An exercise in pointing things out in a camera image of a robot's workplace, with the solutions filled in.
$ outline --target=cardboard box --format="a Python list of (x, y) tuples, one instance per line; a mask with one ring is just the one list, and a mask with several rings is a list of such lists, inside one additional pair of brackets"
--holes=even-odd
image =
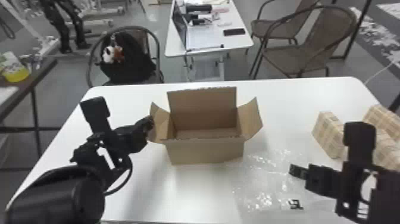
[(257, 99), (236, 106), (236, 88), (168, 92), (171, 112), (152, 103), (149, 140), (164, 144), (172, 164), (222, 163), (243, 156), (263, 123)]
[(394, 141), (400, 140), (400, 117), (390, 110), (377, 104), (372, 106), (365, 115), (363, 122), (384, 129)]
[(383, 129), (377, 130), (376, 148), (373, 154), (375, 165), (400, 171), (400, 149), (392, 137)]
[(346, 150), (343, 144), (344, 125), (329, 111), (318, 115), (312, 135), (330, 158), (344, 158)]

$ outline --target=open cardboard box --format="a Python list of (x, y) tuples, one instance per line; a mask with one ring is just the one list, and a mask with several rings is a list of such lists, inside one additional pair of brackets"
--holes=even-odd
[(172, 164), (222, 163), (243, 156), (263, 123), (257, 99), (236, 106), (236, 88), (168, 92), (170, 110), (152, 103), (149, 140), (164, 144)]

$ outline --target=plastic wrap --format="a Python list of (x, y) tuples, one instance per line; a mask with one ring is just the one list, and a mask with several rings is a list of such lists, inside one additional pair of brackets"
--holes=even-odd
[(301, 151), (268, 150), (244, 155), (241, 162), (227, 163), (234, 170), (231, 180), (239, 211), (333, 211), (333, 199), (307, 191), (304, 180), (288, 174), (291, 163), (306, 167), (307, 155)]

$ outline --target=box flap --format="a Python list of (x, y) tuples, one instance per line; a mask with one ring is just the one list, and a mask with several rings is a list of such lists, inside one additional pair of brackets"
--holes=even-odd
[(161, 143), (160, 139), (174, 138), (174, 126), (168, 111), (159, 108), (152, 102), (150, 115), (154, 119), (154, 128), (148, 135), (149, 141)]
[(257, 98), (237, 108), (237, 125), (246, 140), (251, 139), (263, 127)]
[(176, 130), (236, 126), (236, 88), (188, 89), (167, 95)]

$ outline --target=cable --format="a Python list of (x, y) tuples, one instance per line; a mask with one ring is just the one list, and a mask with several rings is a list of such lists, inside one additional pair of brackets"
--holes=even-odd
[(12, 28), (0, 17), (0, 27), (3, 29), (5, 35), (10, 39), (15, 39), (15, 33)]
[(393, 60), (390, 64), (388, 64), (386, 67), (384, 67), (383, 69), (381, 69), (380, 71), (378, 71), (377, 73), (375, 73), (374, 75), (372, 75), (371, 77), (369, 77), (365, 82), (364, 85), (367, 85), (369, 82), (371, 82), (371, 80), (375, 79), (380, 73), (382, 73), (383, 71), (385, 71), (386, 69), (388, 69), (390, 66), (392, 66), (392, 64), (395, 64), (397, 62), (397, 60)]
[(113, 193), (119, 191), (123, 186), (125, 186), (126, 183), (128, 183), (130, 177), (132, 176), (132, 173), (133, 173), (132, 161), (130, 160), (130, 158), (129, 158), (129, 156), (128, 156), (127, 154), (124, 154), (124, 160), (127, 161), (127, 162), (129, 163), (129, 164), (128, 164), (128, 165), (129, 165), (129, 168), (128, 168), (128, 169), (129, 169), (128, 176), (126, 176), (125, 180), (124, 180), (118, 187), (116, 187), (116, 188), (114, 188), (114, 189), (112, 189), (112, 190), (110, 190), (110, 191), (105, 192), (105, 193), (104, 193), (104, 196), (108, 196), (108, 195), (111, 195), (111, 194), (113, 194)]

